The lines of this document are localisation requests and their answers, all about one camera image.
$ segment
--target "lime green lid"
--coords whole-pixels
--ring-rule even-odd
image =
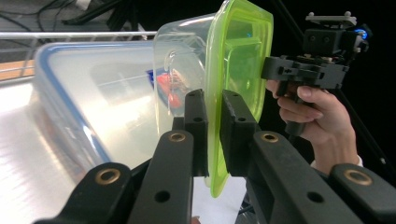
[[[241,94],[259,121],[265,94],[262,65],[270,55],[272,36],[272,14],[247,0],[224,1],[211,23],[205,59],[205,104],[213,197],[221,194],[228,177],[219,141],[222,90]]]

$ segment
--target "black bracket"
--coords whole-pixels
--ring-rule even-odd
[[[191,126],[199,127],[189,128],[192,132],[205,130],[207,120],[203,92],[189,93],[186,101],[189,97],[195,104],[187,104],[186,117],[176,118],[174,129],[162,135],[150,161],[132,171],[113,162],[93,168],[60,215],[35,224],[190,224],[193,177],[207,164],[194,158],[202,158],[197,148],[206,149],[196,144],[201,133],[183,129],[191,119]],[[396,189],[378,175],[352,164],[334,166],[328,177],[320,175],[285,137],[261,131],[235,92],[223,92],[221,113],[227,169],[246,178],[260,223],[396,222]]]

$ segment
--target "cable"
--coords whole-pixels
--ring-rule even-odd
[[[24,30],[26,30],[26,31],[28,31],[28,32],[32,32],[32,30],[29,29],[29,27],[23,25],[22,23],[20,23],[20,22],[18,22],[18,21],[14,21],[13,19],[11,19],[11,18],[8,17],[8,16],[5,16],[5,15],[0,14],[0,18],[5,19],[6,21],[10,21],[10,22],[12,22],[12,23],[14,23],[14,24],[17,24],[17,25],[19,25],[21,28],[23,28]]]
[[[288,9],[285,7],[281,0],[271,0],[271,3],[274,5],[275,9],[279,12],[280,17],[282,17],[283,21],[288,25],[293,33],[295,39],[299,43],[299,46],[303,45],[304,42],[304,33],[298,26],[295,19],[291,16]]]
[[[66,7],[70,6],[74,2],[75,2],[75,0],[71,0],[69,2],[67,2],[67,0],[66,0],[60,5],[60,8],[59,8],[58,12],[55,14],[54,23],[52,25],[52,31],[55,31],[55,29],[56,29],[56,21],[58,20],[58,16],[61,13],[61,11],[63,9],[65,9]]]
[[[241,210],[239,210],[238,211],[238,215],[241,215],[241,214],[246,213],[246,212],[251,212],[251,211],[254,211],[254,208],[253,208],[253,205],[250,204],[250,205],[242,208]]]
[[[22,13],[22,12],[12,12],[12,11],[4,11],[4,10],[0,10],[0,13],[10,14],[10,15],[22,15],[22,16],[33,16],[33,15],[37,14],[37,12]]]
[[[24,46],[24,47],[26,47],[26,48],[30,48],[30,46],[29,46],[28,44],[22,43],[22,42],[20,42],[20,41],[11,40],[11,39],[4,39],[4,40],[2,40],[2,41],[7,41],[7,42],[14,43],[14,44],[19,44],[19,45]]]
[[[53,1],[51,1],[50,3],[44,5],[42,8],[40,8],[40,9],[37,11],[37,14],[35,15],[35,18],[37,19],[38,28],[39,28],[42,32],[46,32],[46,31],[44,30],[43,25],[41,24],[40,15],[41,15],[41,13],[42,13],[43,11],[45,11],[45,10],[47,10],[47,9],[50,9],[50,6],[51,6],[52,4],[54,4],[55,2],[57,2],[57,1],[59,1],[59,0],[53,0]]]

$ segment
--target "transparent container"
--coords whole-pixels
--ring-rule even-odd
[[[212,196],[227,180],[219,125],[221,92],[240,93],[256,120],[265,93],[264,58],[271,51],[273,16],[247,0],[224,1],[215,14],[165,24],[154,38],[154,83],[159,134],[183,116],[186,93],[202,89],[208,115]]]
[[[35,55],[35,120],[77,169],[131,169],[158,143],[152,41],[56,43]]]

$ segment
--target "table surface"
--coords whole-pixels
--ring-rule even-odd
[[[55,217],[81,179],[73,164],[53,150],[30,110],[30,80],[0,83],[0,218],[33,223]],[[201,177],[194,178],[192,215],[202,224],[235,223],[246,193],[245,179],[230,177],[216,199]]]

